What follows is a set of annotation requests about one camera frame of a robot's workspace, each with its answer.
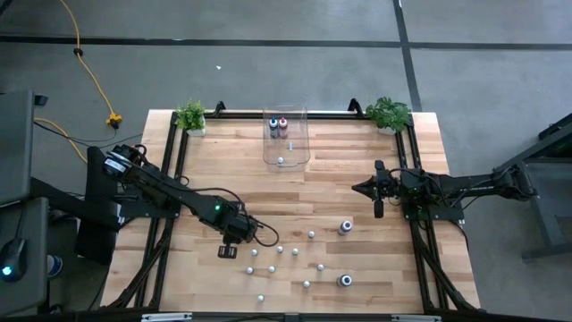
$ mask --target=green plant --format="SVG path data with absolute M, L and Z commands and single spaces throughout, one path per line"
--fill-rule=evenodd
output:
M 194 102 L 190 99 L 186 106 L 177 108 L 177 125 L 184 130 L 203 130 L 205 128 L 205 108 L 200 105 L 200 101 Z
M 390 128 L 395 132 L 405 130 L 409 121 L 408 105 L 393 102 L 389 97 L 381 97 L 377 99 L 375 106 L 368 106 L 366 115 L 377 124 L 378 128 Z

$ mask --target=gray floor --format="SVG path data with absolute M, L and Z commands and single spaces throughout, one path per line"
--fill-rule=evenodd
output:
M 409 38 L 441 42 L 572 41 L 567 0 L 402 0 Z M 86 36 L 147 38 L 399 40 L 391 0 L 69 0 Z M 58 1 L 15 1 L 0 32 L 71 35 Z M 85 139 L 111 136 L 105 104 L 72 54 L 73 46 L 0 43 L 0 91 L 48 95 L 37 115 Z M 188 97 L 229 108 L 302 103 L 342 110 L 388 95 L 409 103 L 400 49 L 316 47 L 84 46 L 114 108 L 125 118 L 118 139 L 142 131 L 149 108 Z M 572 52 L 413 50 L 424 111 L 439 116 L 452 174 L 490 171 L 534 143 L 572 109 Z M 33 173 L 82 192 L 86 167 L 65 140 L 35 131 Z M 471 260 L 483 308 L 496 313 L 572 319 L 572 256 L 524 264 L 541 246 L 526 203 L 479 199 L 467 213 Z M 66 258 L 54 289 L 67 309 L 85 309 L 105 267 L 77 259 L 63 236 L 50 248 Z

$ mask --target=wooden table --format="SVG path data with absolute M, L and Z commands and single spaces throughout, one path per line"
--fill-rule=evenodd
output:
M 149 111 L 142 143 L 148 160 L 156 165 L 162 162 L 171 113 Z M 424 169 L 446 174 L 436 115 L 416 113 L 414 120 Z M 411 234 L 400 208 L 385 202 L 385 217 L 375 219 L 372 201 L 350 188 L 374 174 L 376 159 L 387 168 L 399 167 L 394 137 L 379 134 L 367 121 L 308 121 L 308 132 L 311 158 L 306 169 L 285 173 L 269 172 L 262 159 L 261 120 L 208 120 L 204 138 L 189 138 L 183 171 L 189 186 L 220 186 L 238 193 L 251 215 L 279 231 L 284 252 L 251 242 L 239 246 L 235 260 L 220 259 L 216 254 L 222 236 L 184 208 L 173 230 L 161 311 L 422 311 Z M 175 147 L 180 136 L 179 131 Z M 407 139 L 405 144 L 409 152 Z M 344 220 L 353 222 L 354 228 L 339 236 L 336 232 Z M 148 226 L 149 220 L 140 218 L 119 232 L 102 305 L 113 301 L 139 270 Z M 310 230 L 315 231 L 314 239 L 307 237 Z M 478 306 L 461 233 L 448 222 L 436 222 L 435 232 L 444 271 Z M 260 238 L 271 242 L 273 235 L 262 230 Z M 299 249 L 298 256 L 291 255 L 293 248 Z M 258 250 L 257 257 L 250 255 L 252 249 Z M 325 270 L 318 272 L 317 264 L 324 264 Z M 276 272 L 270 273 L 269 266 Z M 255 269 L 253 275 L 247 275 L 247 267 Z M 342 274 L 351 275 L 353 285 L 337 286 Z M 436 303 L 433 274 L 428 276 Z M 306 280 L 309 288 L 303 287 Z M 258 294 L 265 296 L 264 302 L 257 301 Z

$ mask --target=clear plastic container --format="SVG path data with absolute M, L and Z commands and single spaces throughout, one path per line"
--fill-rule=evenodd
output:
M 265 108 L 264 114 L 264 161 L 276 168 L 303 167 L 310 159 L 307 137 L 307 110 L 303 106 L 284 105 Z M 284 118 L 288 128 L 271 133 L 272 119 Z

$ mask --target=computer mouse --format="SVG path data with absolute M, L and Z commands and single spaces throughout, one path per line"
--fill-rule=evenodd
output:
M 0 250 L 0 278 L 8 283 L 18 282 L 26 274 L 26 240 L 14 238 Z

